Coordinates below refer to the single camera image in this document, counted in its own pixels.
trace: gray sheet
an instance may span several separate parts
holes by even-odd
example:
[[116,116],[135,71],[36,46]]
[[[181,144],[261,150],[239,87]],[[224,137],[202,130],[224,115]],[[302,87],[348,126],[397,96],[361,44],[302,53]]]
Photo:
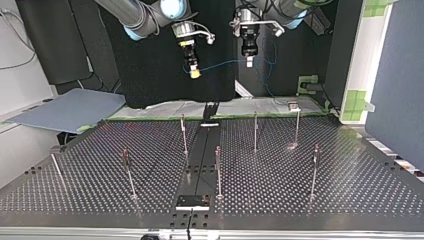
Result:
[[366,131],[424,170],[424,1],[394,3]]
[[79,134],[95,126],[125,103],[122,95],[74,89],[57,99],[7,121],[26,126]]

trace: optical breadboard table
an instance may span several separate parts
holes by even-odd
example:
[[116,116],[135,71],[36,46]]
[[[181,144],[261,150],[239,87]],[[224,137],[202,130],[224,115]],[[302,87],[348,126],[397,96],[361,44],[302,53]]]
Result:
[[[302,117],[292,148],[296,118],[257,123],[254,151],[253,118],[209,128],[185,121],[185,133],[180,121],[104,122],[55,155],[62,175],[47,158],[0,190],[0,234],[83,228],[194,238],[211,231],[222,238],[249,231],[257,235],[241,238],[289,232],[424,236],[424,185],[354,130],[333,117]],[[311,193],[316,144],[321,159]],[[137,198],[122,166],[123,149]],[[202,196],[208,208],[178,208],[187,196]]]

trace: yellow component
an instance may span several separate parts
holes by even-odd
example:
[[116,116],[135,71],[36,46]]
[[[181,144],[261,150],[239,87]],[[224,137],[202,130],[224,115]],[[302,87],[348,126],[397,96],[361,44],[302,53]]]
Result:
[[185,47],[187,45],[190,45],[190,43],[188,41],[180,42],[181,47]]
[[198,69],[190,71],[190,77],[193,79],[199,78],[201,76]]

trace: metal rod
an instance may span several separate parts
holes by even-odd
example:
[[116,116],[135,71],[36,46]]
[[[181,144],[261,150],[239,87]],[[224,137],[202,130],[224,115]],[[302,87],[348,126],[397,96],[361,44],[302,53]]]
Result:
[[289,111],[294,113],[296,112],[296,132],[294,135],[294,142],[289,144],[289,149],[295,149],[298,145],[298,138],[299,138],[299,125],[300,125],[300,112],[302,111],[299,108],[299,104],[297,102],[288,102]]
[[255,112],[255,146],[254,151],[258,151],[258,114]]
[[184,153],[187,155],[188,149],[187,149],[186,129],[184,125],[184,115],[181,117],[181,131],[183,132],[183,139],[184,139]]
[[314,195],[314,191],[315,191],[315,181],[316,181],[316,176],[317,176],[317,170],[318,170],[318,164],[320,162],[320,158],[321,158],[321,149],[319,144],[315,144],[315,149],[314,149],[314,155],[313,155],[313,161],[314,161],[314,175],[312,177],[312,187],[311,187],[311,201],[313,200],[313,198],[315,197]]
[[130,171],[130,170],[128,170],[128,177],[129,177],[129,179],[130,179],[131,189],[132,189],[132,192],[133,192],[132,197],[133,197],[133,198],[137,198],[137,194],[135,193],[134,182],[133,182],[133,179],[132,179],[131,171]]
[[297,112],[297,119],[296,119],[296,135],[294,136],[294,143],[297,146],[297,138],[299,135],[299,122],[300,122],[300,109]]
[[54,155],[54,153],[50,154],[50,156],[51,156],[51,157],[52,157],[52,159],[53,159],[54,166],[56,167],[57,173],[59,173],[60,177],[62,178],[62,177],[63,177],[63,176],[62,176],[62,171],[61,171],[61,170],[60,170],[60,168],[59,168],[59,164],[58,164],[58,162],[57,162],[57,160],[56,160],[56,156]]
[[222,199],[224,196],[221,191],[221,147],[217,146],[215,150],[215,169],[218,175],[218,199]]
[[132,190],[132,196],[131,198],[137,199],[137,193],[135,192],[135,187],[134,187],[134,180],[131,176],[131,160],[130,160],[130,151],[128,148],[124,148],[124,150],[122,151],[122,165],[124,167],[124,170],[127,172],[128,174],[128,179],[130,181],[131,184],[131,190]]

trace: metal plate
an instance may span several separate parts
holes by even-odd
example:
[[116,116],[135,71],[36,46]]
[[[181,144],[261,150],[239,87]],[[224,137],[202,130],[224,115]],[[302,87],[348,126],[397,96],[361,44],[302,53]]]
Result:
[[[186,122],[189,147],[198,126]],[[121,163],[125,147],[136,201]],[[57,159],[63,181],[48,160],[0,191],[1,226],[169,228],[176,221],[188,161],[179,121],[105,123]]]
[[[221,125],[224,199],[214,198],[208,228],[424,231],[424,185],[354,130],[301,118],[292,150],[295,118],[260,119],[255,154],[253,119]],[[311,200],[315,144],[322,159]]]

